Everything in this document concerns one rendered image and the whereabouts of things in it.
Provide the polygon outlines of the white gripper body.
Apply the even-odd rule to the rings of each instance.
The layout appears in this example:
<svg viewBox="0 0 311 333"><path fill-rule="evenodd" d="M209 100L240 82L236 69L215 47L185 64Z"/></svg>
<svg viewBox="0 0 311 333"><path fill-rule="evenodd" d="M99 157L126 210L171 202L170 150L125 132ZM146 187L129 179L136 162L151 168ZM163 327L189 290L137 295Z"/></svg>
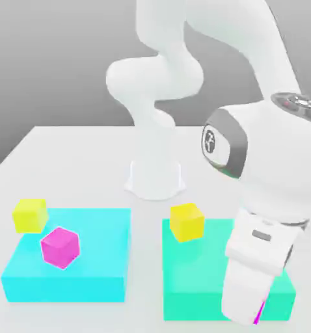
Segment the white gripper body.
<svg viewBox="0 0 311 333"><path fill-rule="evenodd" d="M221 310L241 325L252 325L266 301L275 277L229 259L224 277Z"/></svg>

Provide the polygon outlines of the small magenta cube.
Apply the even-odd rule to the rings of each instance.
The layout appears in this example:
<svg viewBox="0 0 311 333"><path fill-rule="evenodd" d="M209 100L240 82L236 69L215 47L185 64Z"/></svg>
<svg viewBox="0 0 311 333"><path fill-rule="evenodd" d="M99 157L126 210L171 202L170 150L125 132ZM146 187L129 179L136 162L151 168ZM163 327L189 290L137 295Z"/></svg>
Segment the small magenta cube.
<svg viewBox="0 0 311 333"><path fill-rule="evenodd" d="M260 316L263 312L264 306L265 306L265 301L262 302L262 305L260 306L260 309L259 309L258 313L256 314L256 317L255 317L254 322L253 322L254 325L257 325L259 323Z"/></svg>
<svg viewBox="0 0 311 333"><path fill-rule="evenodd" d="M62 227L55 228L40 241L43 260L62 270L80 255L79 236Z"/></svg>

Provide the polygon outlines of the small lime yellow cube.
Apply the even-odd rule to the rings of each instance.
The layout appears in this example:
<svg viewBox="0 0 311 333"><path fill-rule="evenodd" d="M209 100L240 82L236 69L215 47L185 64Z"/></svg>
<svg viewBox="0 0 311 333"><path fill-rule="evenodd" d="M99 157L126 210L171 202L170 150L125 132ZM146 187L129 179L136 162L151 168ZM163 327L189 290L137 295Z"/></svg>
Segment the small lime yellow cube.
<svg viewBox="0 0 311 333"><path fill-rule="evenodd" d="M49 218L44 199L21 199L12 212L17 233L42 233Z"/></svg>

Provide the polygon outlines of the large teal box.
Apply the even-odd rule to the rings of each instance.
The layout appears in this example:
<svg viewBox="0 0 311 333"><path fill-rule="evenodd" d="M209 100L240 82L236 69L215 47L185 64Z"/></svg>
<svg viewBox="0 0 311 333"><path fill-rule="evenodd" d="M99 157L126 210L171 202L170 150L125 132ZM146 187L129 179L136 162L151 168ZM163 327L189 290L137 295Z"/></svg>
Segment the large teal box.
<svg viewBox="0 0 311 333"><path fill-rule="evenodd" d="M260 319L285 321L295 301L294 286L284 269L286 252L296 235L283 226L249 221L234 225L232 219L205 219L200 239L179 243L163 220L163 316L166 321L230 320L221 310L228 260L272 274L275 279Z"/></svg>

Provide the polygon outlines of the large cyan box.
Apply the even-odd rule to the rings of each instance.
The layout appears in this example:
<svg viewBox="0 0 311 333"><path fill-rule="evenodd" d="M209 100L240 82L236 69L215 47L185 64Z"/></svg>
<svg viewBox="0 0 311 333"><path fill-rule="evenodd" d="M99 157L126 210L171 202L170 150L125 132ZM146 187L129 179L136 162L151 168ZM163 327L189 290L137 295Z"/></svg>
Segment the large cyan box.
<svg viewBox="0 0 311 333"><path fill-rule="evenodd" d="M50 208L42 233L21 237L1 275L9 302L122 302L126 295L131 211ZM40 241L61 227L79 236L80 255L60 269L46 263Z"/></svg>

